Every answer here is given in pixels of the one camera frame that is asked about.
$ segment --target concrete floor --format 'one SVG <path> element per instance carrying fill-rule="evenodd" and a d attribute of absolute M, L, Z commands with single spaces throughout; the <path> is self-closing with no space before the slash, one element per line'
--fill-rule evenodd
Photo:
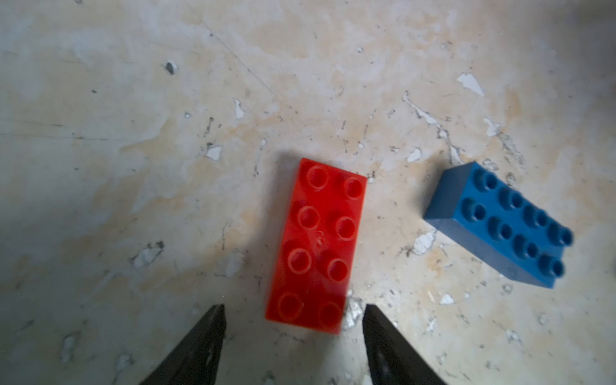
<path fill-rule="evenodd" d="M 349 301 L 446 382 L 616 383 L 615 14 L 3 1 L 0 383 L 136 384 L 223 302 L 218 384 L 362 384 L 360 318 L 339 336 L 264 319 L 303 156 L 370 177 Z M 421 219 L 472 160 L 575 232 L 555 289 Z"/>

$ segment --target lego stud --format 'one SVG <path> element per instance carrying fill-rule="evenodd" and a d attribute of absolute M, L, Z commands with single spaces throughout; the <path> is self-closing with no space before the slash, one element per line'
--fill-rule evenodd
<path fill-rule="evenodd" d="M 498 201 L 505 210 L 521 209 L 524 204 L 522 195 L 509 187 L 501 188 L 498 192 Z"/>
<path fill-rule="evenodd" d="M 327 264 L 327 277 L 335 282 L 342 282 L 349 275 L 349 266 L 340 258 L 334 258 Z"/>
<path fill-rule="evenodd" d="M 342 184 L 344 196 L 348 199 L 357 199 L 362 196 L 362 183 L 355 178 L 348 178 Z"/>
<path fill-rule="evenodd" d="M 485 219 L 485 206 L 467 198 L 462 203 L 462 215 L 469 222 L 477 222 Z"/>
<path fill-rule="evenodd" d="M 318 311 L 318 321 L 325 329 L 338 326 L 342 320 L 342 309 L 333 301 L 324 303 Z"/>
<path fill-rule="evenodd" d="M 494 190 L 498 185 L 498 178 L 494 173 L 479 169 L 475 171 L 474 177 L 475 187 L 481 192 Z"/>
<path fill-rule="evenodd" d="M 547 254 L 542 255 L 539 259 L 539 269 L 547 277 L 561 278 L 565 275 L 565 265 L 562 261 Z"/>
<path fill-rule="evenodd" d="M 498 217 L 492 217 L 488 221 L 488 232 L 495 241 L 502 241 L 511 238 L 513 229 Z"/>
<path fill-rule="evenodd" d="M 286 259 L 286 264 L 293 273 L 301 275 L 310 270 L 310 267 L 312 266 L 312 258 L 310 253 L 308 253 L 308 250 L 295 248 L 289 253 Z"/>
<path fill-rule="evenodd" d="M 304 310 L 304 303 L 295 293 L 287 291 L 278 298 L 278 315 L 285 322 L 296 320 Z"/>
<path fill-rule="evenodd" d="M 316 191 L 322 190 L 327 184 L 327 180 L 327 171 L 321 166 L 312 166 L 306 173 L 308 185 Z"/>
<path fill-rule="evenodd" d="M 567 227 L 553 222 L 548 228 L 548 238 L 554 246 L 571 246 L 573 244 L 573 233 Z"/>
<path fill-rule="evenodd" d="M 340 217 L 336 221 L 336 234 L 343 241 L 350 241 L 355 237 L 355 221 L 351 217 Z"/>
<path fill-rule="evenodd" d="M 318 212 L 312 206 L 304 206 L 298 211 L 298 222 L 306 230 L 314 230 L 318 226 Z"/>
<path fill-rule="evenodd" d="M 546 227 L 548 225 L 548 215 L 545 211 L 534 207 L 533 205 L 528 205 L 524 208 L 524 222 L 529 227 L 537 228 L 537 227 Z"/>
<path fill-rule="evenodd" d="M 539 255 L 539 247 L 529 242 L 523 235 L 518 234 L 513 238 L 513 251 L 519 258 L 522 259 L 535 259 Z"/>

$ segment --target white paint chip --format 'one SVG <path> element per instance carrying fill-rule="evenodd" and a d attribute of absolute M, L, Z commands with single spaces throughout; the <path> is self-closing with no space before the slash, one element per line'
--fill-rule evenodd
<path fill-rule="evenodd" d="M 464 88 L 468 88 L 469 90 L 475 92 L 477 95 L 485 96 L 484 90 L 481 89 L 479 82 L 475 79 L 475 75 L 468 72 L 463 72 L 462 75 L 458 78 L 458 81 L 462 83 Z"/>
<path fill-rule="evenodd" d="M 342 317 L 342 330 L 353 328 L 361 316 L 363 316 L 362 299 L 347 297 L 347 303 L 344 306 L 344 316 Z"/>
<path fill-rule="evenodd" d="M 164 250 L 162 241 L 156 242 L 154 245 L 148 245 L 142 248 L 134 257 L 131 258 L 133 267 L 145 267 L 151 264 Z"/>
<path fill-rule="evenodd" d="M 484 159 L 484 161 L 481 162 L 481 165 L 488 171 L 498 171 L 498 165 L 494 163 L 490 158 Z"/>
<path fill-rule="evenodd" d="M 268 370 L 265 374 L 265 378 L 263 379 L 263 385 L 276 385 L 274 381 L 274 374 L 272 371 Z"/>
<path fill-rule="evenodd" d="M 522 344 L 522 339 L 514 330 L 505 330 L 505 335 L 507 336 L 507 341 L 509 341 L 509 343 L 518 342 L 520 345 Z"/>
<path fill-rule="evenodd" d="M 505 181 L 507 182 L 507 185 L 509 187 L 518 189 L 517 179 L 516 179 L 516 176 L 513 174 L 513 172 L 509 172 L 507 174 L 507 176 L 505 177 Z"/>
<path fill-rule="evenodd" d="M 81 337 L 80 331 L 75 331 L 64 337 L 62 340 L 62 347 L 60 348 L 60 361 L 62 363 L 69 363 L 73 360 L 75 354 L 75 347 Z"/>
<path fill-rule="evenodd" d="M 447 353 L 443 352 L 443 354 L 437 355 L 436 360 L 439 363 L 439 365 L 443 365 L 445 361 L 447 361 Z"/>
<path fill-rule="evenodd" d="M 539 317 L 537 317 L 537 322 L 539 323 L 539 325 L 545 326 L 548 323 L 548 317 L 545 315 L 545 313 L 541 313 Z"/>
<path fill-rule="evenodd" d="M 408 156 L 407 162 L 411 163 L 411 162 L 414 162 L 414 161 L 418 161 L 420 159 L 421 159 L 421 148 L 415 147 L 415 149 Z"/>
<path fill-rule="evenodd" d="M 496 136 L 500 133 L 500 129 L 503 127 L 502 124 L 493 121 L 487 116 L 484 117 L 484 123 L 488 125 L 488 130 L 486 131 L 486 135 L 489 137 Z"/>
<path fill-rule="evenodd" d="M 241 251 L 233 249 L 224 259 L 225 277 L 234 277 L 244 267 L 246 261 L 247 258 Z"/>
<path fill-rule="evenodd" d="M 221 150 L 222 146 L 212 146 L 208 148 L 208 152 L 206 152 L 205 156 L 212 160 L 220 160 L 221 158 Z"/>
<path fill-rule="evenodd" d="M 464 162 L 460 158 L 460 149 L 457 146 L 454 146 L 451 139 L 449 138 L 449 131 L 444 129 L 443 126 L 439 123 L 439 121 L 437 121 L 432 115 L 420 109 L 417 104 L 411 102 L 411 100 L 408 98 L 408 91 L 404 93 L 402 101 L 410 104 L 411 107 L 413 107 L 418 119 L 425 118 L 428 126 L 435 126 L 437 128 L 437 135 L 440 139 L 445 139 L 445 143 L 447 143 L 447 146 L 449 147 L 449 163 L 451 163 L 452 166 L 460 166 L 464 164 Z"/>
<path fill-rule="evenodd" d="M 116 374 L 120 374 L 124 369 L 132 365 L 135 361 L 130 354 L 120 354 L 115 361 Z"/>
<path fill-rule="evenodd" d="M 244 110 L 241 109 L 241 101 L 236 98 L 233 98 L 235 102 L 235 119 L 240 120 L 244 117 Z"/>
<path fill-rule="evenodd" d="M 507 154 L 513 156 L 513 158 L 518 162 L 520 166 L 524 167 L 524 156 L 522 155 L 520 151 L 517 150 L 516 145 L 513 142 L 513 139 L 509 135 L 506 135 L 503 132 L 498 134 L 498 138 L 503 144 L 503 150 Z"/>
<path fill-rule="evenodd" d="M 426 254 L 433 246 L 436 239 L 436 230 L 421 234 L 413 243 L 411 253 L 415 255 Z"/>
<path fill-rule="evenodd" d="M 440 299 L 439 304 L 441 305 L 453 305 L 454 303 L 456 303 L 452 296 L 449 293 L 446 293 L 444 296 L 442 296 L 442 298 Z"/>
<path fill-rule="evenodd" d="M 428 319 L 428 328 L 426 329 L 426 331 L 428 333 L 432 333 L 434 331 L 435 326 L 436 326 L 436 317 L 430 317 Z"/>

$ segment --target toy brick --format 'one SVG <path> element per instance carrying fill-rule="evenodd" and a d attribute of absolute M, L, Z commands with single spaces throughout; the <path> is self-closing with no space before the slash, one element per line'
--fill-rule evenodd
<path fill-rule="evenodd" d="M 366 177 L 302 159 L 265 317 L 339 333 Z"/>
<path fill-rule="evenodd" d="M 505 277 L 554 287 L 573 233 L 477 163 L 443 172 L 424 219 Z"/>

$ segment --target dark spot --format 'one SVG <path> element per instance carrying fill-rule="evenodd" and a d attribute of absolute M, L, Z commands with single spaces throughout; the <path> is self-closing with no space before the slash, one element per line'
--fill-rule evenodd
<path fill-rule="evenodd" d="M 167 71 L 167 73 L 169 73 L 169 75 L 174 75 L 176 73 L 176 69 L 171 62 L 167 62 L 167 64 L 164 65 L 164 69 Z"/>
<path fill-rule="evenodd" d="M 271 379 L 272 381 L 276 379 L 276 377 L 274 377 L 274 374 L 272 373 L 271 370 L 267 371 L 267 373 L 265 374 L 265 377 L 263 377 L 263 382 L 266 382 L 268 379 Z"/>
<path fill-rule="evenodd" d="M 29 321 L 26 321 L 26 322 L 23 324 L 23 326 L 22 326 L 21 328 L 19 328 L 18 332 L 19 332 L 19 331 L 24 331 L 24 330 L 26 330 L 27 328 L 29 328 L 29 327 L 30 327 L 30 326 L 32 326 L 32 325 L 34 325 L 34 320 L 29 320 Z"/>
<path fill-rule="evenodd" d="M 209 129 L 212 128 L 212 122 L 214 121 L 213 117 L 209 117 L 209 123 L 208 123 L 208 127 L 205 129 L 205 134 L 209 134 Z"/>

